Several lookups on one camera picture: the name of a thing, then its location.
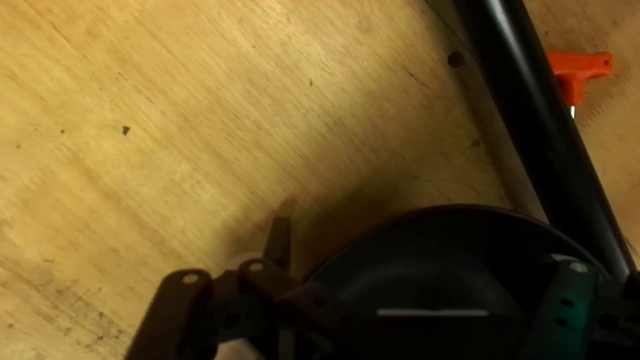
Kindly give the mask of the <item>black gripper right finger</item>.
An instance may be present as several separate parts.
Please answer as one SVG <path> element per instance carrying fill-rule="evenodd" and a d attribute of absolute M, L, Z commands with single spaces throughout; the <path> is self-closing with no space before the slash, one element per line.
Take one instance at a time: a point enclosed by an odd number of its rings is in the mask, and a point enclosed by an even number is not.
<path fill-rule="evenodd" d="M 594 266 L 559 262 L 518 360 L 640 360 L 638 294 Z"/>

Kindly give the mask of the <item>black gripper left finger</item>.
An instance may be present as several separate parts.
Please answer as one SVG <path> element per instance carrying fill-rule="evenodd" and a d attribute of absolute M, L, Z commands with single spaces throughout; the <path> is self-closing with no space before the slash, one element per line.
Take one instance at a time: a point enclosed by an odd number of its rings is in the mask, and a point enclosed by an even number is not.
<path fill-rule="evenodd" d="M 161 278 L 123 360 L 213 360 L 246 341 L 262 360 L 331 360 L 313 322 L 323 298 L 289 277 L 292 220 L 276 216 L 258 258 L 211 277 L 199 268 Z"/>

